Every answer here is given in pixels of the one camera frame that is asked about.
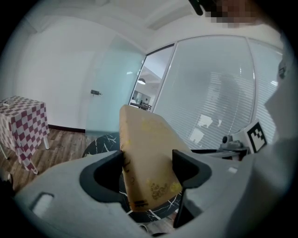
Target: table leg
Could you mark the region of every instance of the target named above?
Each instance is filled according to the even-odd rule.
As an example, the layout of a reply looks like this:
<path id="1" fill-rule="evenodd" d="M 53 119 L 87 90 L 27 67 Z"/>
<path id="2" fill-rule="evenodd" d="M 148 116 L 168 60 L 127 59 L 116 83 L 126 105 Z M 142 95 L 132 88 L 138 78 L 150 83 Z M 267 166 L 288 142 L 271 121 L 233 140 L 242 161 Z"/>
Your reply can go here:
<path id="1" fill-rule="evenodd" d="M 2 146 L 1 146 L 1 143 L 0 143 L 0 149 L 1 149 L 2 153 L 4 154 L 4 157 L 6 159 L 9 159 L 9 157 L 5 154 L 5 152 L 4 152 L 4 150 L 3 150 Z"/>
<path id="2" fill-rule="evenodd" d="M 43 138 L 43 142 L 45 143 L 45 148 L 46 148 L 47 150 L 49 150 L 49 149 L 50 149 L 50 146 L 49 146 L 48 141 L 47 141 L 47 136 L 45 136 L 45 137 Z"/>

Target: wooden floor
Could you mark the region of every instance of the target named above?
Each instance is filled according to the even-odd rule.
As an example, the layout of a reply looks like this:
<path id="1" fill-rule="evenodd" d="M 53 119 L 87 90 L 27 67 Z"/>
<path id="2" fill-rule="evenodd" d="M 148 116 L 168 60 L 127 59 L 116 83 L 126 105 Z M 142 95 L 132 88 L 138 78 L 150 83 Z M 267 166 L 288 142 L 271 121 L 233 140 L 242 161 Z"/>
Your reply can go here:
<path id="1" fill-rule="evenodd" d="M 0 151 L 0 168 L 13 175 L 14 190 L 16 192 L 40 176 L 48 168 L 62 162 L 82 158 L 85 149 L 96 137 L 86 137 L 84 133 L 50 129 L 47 139 L 50 149 L 46 150 L 42 142 L 31 158 L 39 171 L 38 175 L 26 171 L 23 165 L 19 164 L 15 152 L 4 147 L 7 156 L 9 156 L 7 160 Z"/>

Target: glass partition wall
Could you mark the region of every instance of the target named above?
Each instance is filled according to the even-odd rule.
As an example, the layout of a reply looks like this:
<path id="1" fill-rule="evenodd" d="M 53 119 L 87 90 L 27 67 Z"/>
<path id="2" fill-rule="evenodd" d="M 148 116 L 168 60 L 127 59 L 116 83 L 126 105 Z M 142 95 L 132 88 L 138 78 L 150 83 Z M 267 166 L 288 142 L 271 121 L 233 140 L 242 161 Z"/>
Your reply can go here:
<path id="1" fill-rule="evenodd" d="M 191 149 L 216 149 L 224 135 L 255 119 L 272 142 L 275 126 L 264 103 L 277 86 L 279 49 L 245 37 L 204 36 L 179 41 L 173 51 L 151 111 Z"/>

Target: glass door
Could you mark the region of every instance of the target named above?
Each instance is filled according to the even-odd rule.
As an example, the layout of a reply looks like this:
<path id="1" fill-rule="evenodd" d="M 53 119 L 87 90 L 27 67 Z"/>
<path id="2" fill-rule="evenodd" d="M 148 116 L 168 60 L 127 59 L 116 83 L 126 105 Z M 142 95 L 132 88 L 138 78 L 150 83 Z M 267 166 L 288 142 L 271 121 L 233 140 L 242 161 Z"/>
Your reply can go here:
<path id="1" fill-rule="evenodd" d="M 146 55 L 116 36 L 96 72 L 90 95 L 86 135 L 119 131 L 119 110 L 129 101 Z"/>

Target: round table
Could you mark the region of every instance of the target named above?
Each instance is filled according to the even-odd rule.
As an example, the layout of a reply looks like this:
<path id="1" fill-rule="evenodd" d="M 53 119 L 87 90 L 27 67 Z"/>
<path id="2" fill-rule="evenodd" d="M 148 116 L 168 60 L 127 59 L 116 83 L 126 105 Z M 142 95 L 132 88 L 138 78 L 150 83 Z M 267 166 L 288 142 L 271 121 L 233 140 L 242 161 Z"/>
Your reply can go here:
<path id="1" fill-rule="evenodd" d="M 95 141 L 93 141 L 85 150 L 83 157 L 118 150 L 120 150 L 119 133 L 115 132 L 101 136 Z M 166 203 L 160 205 L 159 207 L 153 210 L 149 210 L 146 212 L 133 212 L 130 209 L 129 201 L 126 195 L 123 174 L 121 174 L 119 179 L 119 193 L 121 193 L 125 204 L 123 206 L 125 212 L 137 223 L 157 221 L 169 216 L 179 208 L 179 203 L 181 200 L 181 193 L 179 193 Z"/>

